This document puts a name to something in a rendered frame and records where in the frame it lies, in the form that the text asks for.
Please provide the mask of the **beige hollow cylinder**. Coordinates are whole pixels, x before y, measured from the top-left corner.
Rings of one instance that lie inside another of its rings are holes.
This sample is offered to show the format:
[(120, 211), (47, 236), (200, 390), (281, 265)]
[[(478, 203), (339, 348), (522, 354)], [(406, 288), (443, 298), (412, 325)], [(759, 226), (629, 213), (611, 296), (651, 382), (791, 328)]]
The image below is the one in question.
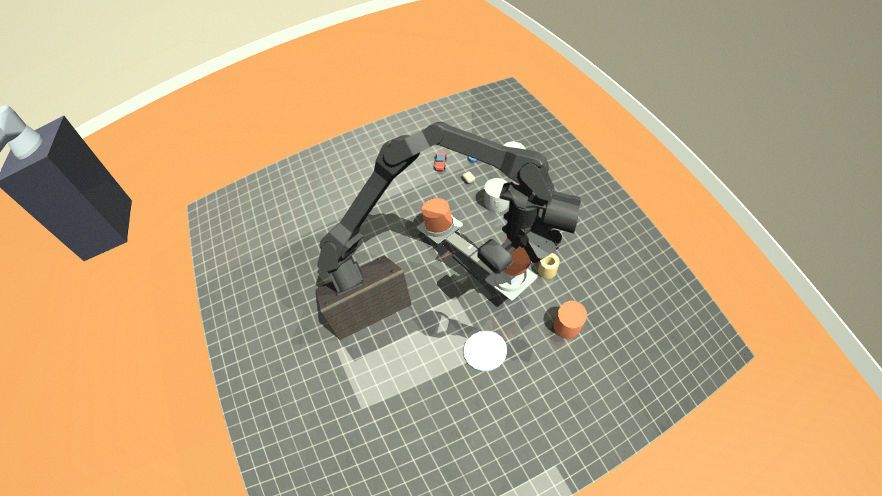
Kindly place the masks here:
[(543, 260), (541, 260), (538, 267), (539, 275), (544, 279), (553, 278), (557, 273), (557, 268), (559, 265), (560, 259), (555, 256), (555, 254), (551, 254), (547, 258), (543, 258)]

